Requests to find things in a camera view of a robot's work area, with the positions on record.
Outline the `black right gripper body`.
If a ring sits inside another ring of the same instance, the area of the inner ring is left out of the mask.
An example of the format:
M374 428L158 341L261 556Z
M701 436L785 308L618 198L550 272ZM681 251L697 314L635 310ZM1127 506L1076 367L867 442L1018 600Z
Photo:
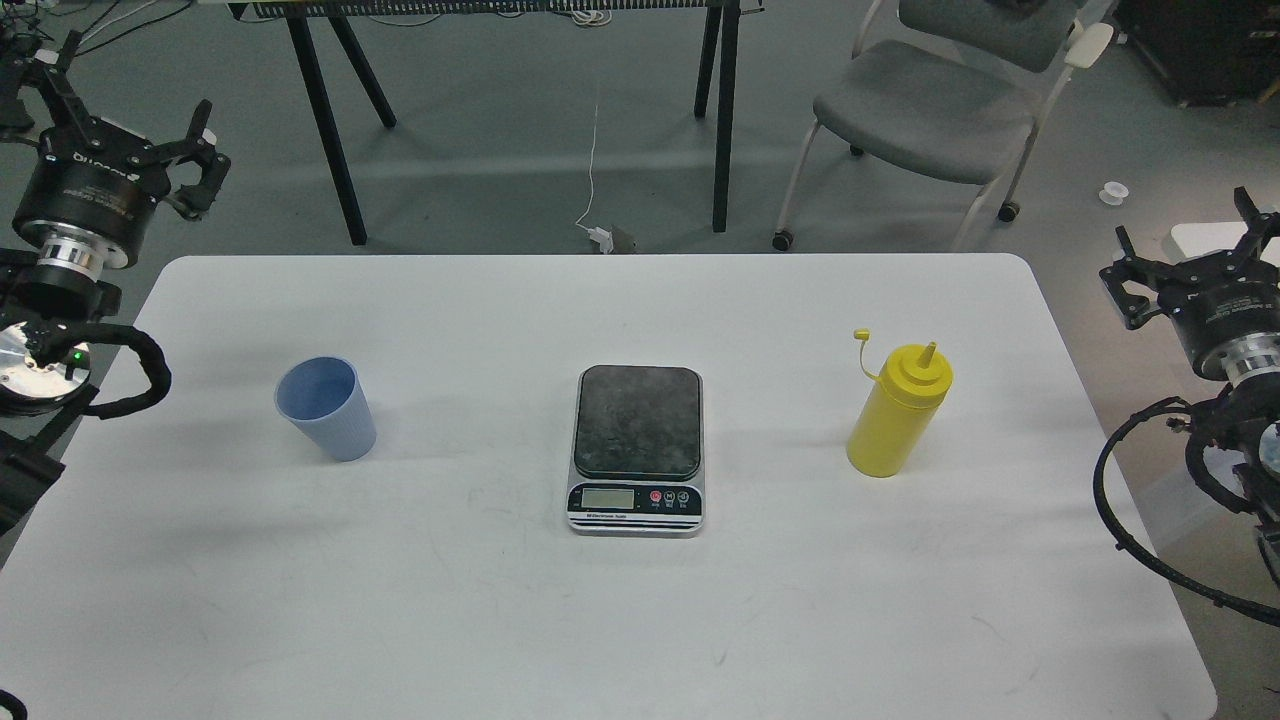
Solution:
M1258 256L1217 251L1172 266L1156 282L1190 364L1207 380L1242 383L1279 368L1277 268Z

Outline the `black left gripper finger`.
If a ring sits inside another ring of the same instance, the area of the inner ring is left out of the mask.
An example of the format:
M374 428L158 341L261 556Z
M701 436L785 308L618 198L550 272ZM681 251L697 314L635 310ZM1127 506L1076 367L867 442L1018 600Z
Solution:
M88 113L68 79L70 63L83 37L84 31L70 31L56 51L46 49L45 41L35 40L29 54L29 82L38 90L51 124L45 129L32 131L32 136L55 128L70 128L74 136L101 135L99 120Z
M188 222L201 220L211 209L230 170L230 159L216 147L209 129L212 102L202 99L195 108L186 135L150 149L150 161L163 167L193 163L200 169L195 184L183 184L165 200Z

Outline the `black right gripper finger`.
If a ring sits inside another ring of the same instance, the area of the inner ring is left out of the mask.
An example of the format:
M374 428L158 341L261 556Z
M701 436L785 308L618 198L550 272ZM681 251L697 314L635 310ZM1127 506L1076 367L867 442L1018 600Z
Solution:
M1138 331L1153 318L1169 318L1158 293L1171 278L1171 265L1140 256L1124 225L1117 225L1115 234L1120 255L1100 270L1100 279L1124 327Z
M1236 241L1234 254L1244 259L1262 260L1271 241L1279 236L1277 211L1262 211L1244 186L1234 188L1234 206L1240 220L1245 223L1245 231Z

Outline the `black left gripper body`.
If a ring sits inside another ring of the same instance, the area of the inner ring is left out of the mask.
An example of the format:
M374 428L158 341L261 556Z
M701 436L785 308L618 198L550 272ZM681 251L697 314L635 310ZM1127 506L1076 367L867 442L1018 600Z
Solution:
M13 225L55 269L122 269L140 259L147 225L172 190L168 168L191 161L189 146L160 158L143 136L110 120L91 120L84 140L70 123L45 129L38 165Z

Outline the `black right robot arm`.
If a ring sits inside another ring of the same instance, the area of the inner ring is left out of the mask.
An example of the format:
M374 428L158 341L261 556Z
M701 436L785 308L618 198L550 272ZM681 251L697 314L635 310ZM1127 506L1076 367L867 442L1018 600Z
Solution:
M1256 518L1256 547L1268 575L1277 577L1279 295L1277 268L1265 260L1277 238L1277 214L1258 209L1244 187L1234 190L1233 201L1244 224L1240 238L1175 264L1138 255L1126 229L1116 229L1121 252L1100 281L1123 324L1135 331L1169 319L1190 370L1222 388L1196 404L1167 397L1134 413L1103 445L1092 492L1119 551L1216 607L1276 626L1274 606L1206 585L1148 551L1117 519L1105 484L1115 447L1137 427L1164 418L1187 438L1184 464L1196 487L1228 511Z

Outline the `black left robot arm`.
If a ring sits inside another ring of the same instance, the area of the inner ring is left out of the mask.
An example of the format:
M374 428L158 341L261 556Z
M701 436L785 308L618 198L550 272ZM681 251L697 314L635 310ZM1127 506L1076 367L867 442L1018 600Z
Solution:
M122 292L102 273L138 261L160 205L200 220L230 169L210 101L165 143L92 115L67 77L79 40L69 33L49 51L33 36L3 35L3 141L37 152L12 223L27 250L3 251L3 415L46 418L33 436L3 434L4 530L61 477L51 448L78 419L128 416L169 393L156 341L111 323Z

